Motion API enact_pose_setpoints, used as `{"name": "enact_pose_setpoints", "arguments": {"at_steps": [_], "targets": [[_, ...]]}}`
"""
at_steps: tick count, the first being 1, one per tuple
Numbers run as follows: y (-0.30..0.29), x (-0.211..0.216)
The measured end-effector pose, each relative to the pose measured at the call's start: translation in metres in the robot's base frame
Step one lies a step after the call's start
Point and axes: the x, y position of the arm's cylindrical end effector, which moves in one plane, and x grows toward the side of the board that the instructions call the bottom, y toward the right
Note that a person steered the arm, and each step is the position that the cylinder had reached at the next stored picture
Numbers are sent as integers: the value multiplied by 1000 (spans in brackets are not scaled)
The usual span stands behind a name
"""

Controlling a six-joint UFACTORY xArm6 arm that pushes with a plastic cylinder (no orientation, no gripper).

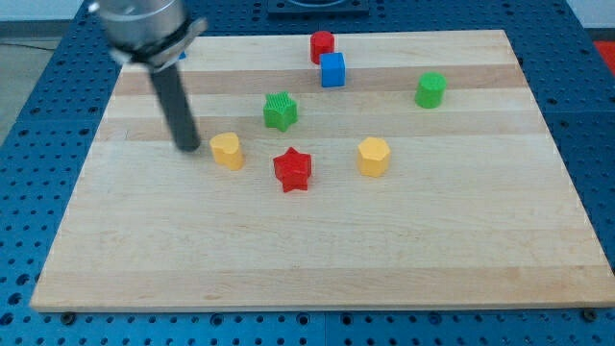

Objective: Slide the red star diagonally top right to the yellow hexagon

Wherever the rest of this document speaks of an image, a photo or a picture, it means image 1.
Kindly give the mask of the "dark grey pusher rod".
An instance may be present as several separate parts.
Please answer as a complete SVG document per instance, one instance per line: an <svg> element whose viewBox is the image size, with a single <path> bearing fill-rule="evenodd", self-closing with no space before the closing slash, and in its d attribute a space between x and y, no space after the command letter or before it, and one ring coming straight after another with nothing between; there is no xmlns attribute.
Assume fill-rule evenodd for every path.
<svg viewBox="0 0 615 346"><path fill-rule="evenodd" d="M177 65L150 72L149 77L176 148L182 152L195 151L201 145L201 138Z"/></svg>

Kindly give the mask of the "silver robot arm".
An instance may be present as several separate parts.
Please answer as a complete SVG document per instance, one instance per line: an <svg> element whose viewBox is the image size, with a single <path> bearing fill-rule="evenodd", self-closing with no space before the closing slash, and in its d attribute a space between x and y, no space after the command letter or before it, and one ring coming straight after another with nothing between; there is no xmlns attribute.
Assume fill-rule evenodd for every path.
<svg viewBox="0 0 615 346"><path fill-rule="evenodd" d="M116 62L147 68L175 146L198 149L201 138L177 62L208 28L207 20L193 18L183 0L94 0L87 10L100 18Z"/></svg>

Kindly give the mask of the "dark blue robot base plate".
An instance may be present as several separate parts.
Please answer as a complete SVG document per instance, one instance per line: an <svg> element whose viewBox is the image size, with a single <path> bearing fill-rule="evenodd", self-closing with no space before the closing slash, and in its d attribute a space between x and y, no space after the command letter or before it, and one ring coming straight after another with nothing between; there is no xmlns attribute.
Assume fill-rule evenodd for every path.
<svg viewBox="0 0 615 346"><path fill-rule="evenodd" d="M265 4L272 15L369 13L369 0L266 0Z"/></svg>

